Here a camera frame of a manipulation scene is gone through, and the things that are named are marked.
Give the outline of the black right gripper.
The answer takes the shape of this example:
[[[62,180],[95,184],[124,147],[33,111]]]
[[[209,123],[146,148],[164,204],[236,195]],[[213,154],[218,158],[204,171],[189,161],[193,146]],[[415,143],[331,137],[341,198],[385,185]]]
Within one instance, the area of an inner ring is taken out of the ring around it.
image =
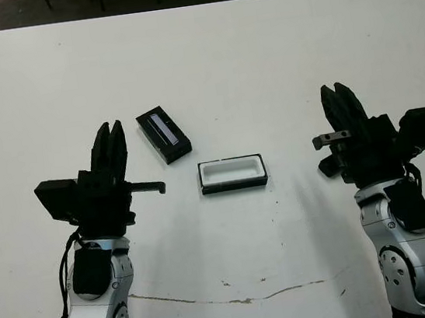
[[[387,115],[368,118],[354,91],[340,82],[334,89],[323,86],[320,93],[334,129],[312,139],[317,151],[327,145],[331,151],[319,162],[323,175],[341,177],[359,189],[410,175],[413,165],[395,152],[397,131]]]

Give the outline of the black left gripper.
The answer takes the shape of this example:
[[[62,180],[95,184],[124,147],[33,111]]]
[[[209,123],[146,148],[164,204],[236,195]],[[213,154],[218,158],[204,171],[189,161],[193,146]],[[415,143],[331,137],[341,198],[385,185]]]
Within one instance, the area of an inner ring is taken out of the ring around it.
[[[132,183],[125,180],[127,143],[122,123],[103,122],[91,151],[91,171],[79,171],[76,181],[76,220],[88,239],[122,235],[135,224],[132,194],[143,191],[165,193],[163,181]]]

